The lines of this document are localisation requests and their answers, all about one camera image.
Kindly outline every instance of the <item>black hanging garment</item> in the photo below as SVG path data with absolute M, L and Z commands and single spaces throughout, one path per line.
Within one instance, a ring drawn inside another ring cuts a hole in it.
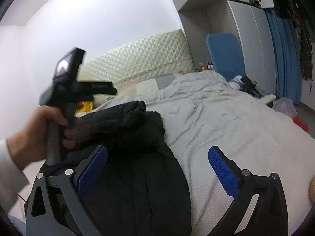
M 97 145 L 108 160 L 82 203 L 104 235 L 190 235 L 191 203 L 185 175 L 163 140 L 157 112 L 143 101 L 117 105 L 82 117 L 80 150 L 56 166 L 43 165 L 46 176 L 61 175 L 86 159 Z M 78 232 L 63 199 L 68 226 Z

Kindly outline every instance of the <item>jacket sleeve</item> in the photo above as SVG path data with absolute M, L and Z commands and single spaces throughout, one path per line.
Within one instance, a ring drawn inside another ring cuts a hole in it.
M 0 204 L 8 213 L 17 200 L 17 193 L 29 182 L 13 162 L 6 140 L 0 140 Z

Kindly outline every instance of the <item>silver bolt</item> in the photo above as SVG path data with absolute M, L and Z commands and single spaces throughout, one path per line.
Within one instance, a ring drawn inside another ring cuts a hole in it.
M 37 177 L 38 179 L 41 179 L 43 176 L 44 176 L 44 174 L 41 172 L 41 173 L 38 173 L 36 177 Z
M 67 170 L 65 171 L 65 174 L 66 174 L 67 176 L 71 175 L 72 173 L 73 173 L 73 170 L 72 170 L 72 169 L 67 169 Z
M 249 170 L 242 170 L 242 174 L 244 176 L 249 176 L 250 175 L 250 171 Z
M 278 179 L 279 178 L 279 175 L 277 173 L 272 173 L 271 176 L 274 178 L 274 179 Z

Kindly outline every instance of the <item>camera screen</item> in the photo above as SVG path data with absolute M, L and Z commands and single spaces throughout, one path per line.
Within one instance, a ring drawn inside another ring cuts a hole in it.
M 55 77 L 65 75 L 68 72 L 71 61 L 71 54 L 65 56 L 58 64 L 56 68 Z

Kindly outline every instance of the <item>wrinkled white blanket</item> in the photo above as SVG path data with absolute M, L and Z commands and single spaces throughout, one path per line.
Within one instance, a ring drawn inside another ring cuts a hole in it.
M 144 100 L 147 111 L 162 116 L 165 141 L 189 185 L 192 235 L 207 235 L 233 200 L 208 162 L 208 150 L 215 145 L 241 169 L 247 168 L 255 175 L 280 175 L 289 235 L 304 220 L 311 208 L 308 190 L 315 175 L 315 140 L 289 117 L 246 93 L 232 90 L 213 71 L 184 75 L 166 89 L 147 95 L 115 98 L 97 110 L 134 100 Z M 239 230 L 246 226 L 256 200 L 257 196 Z

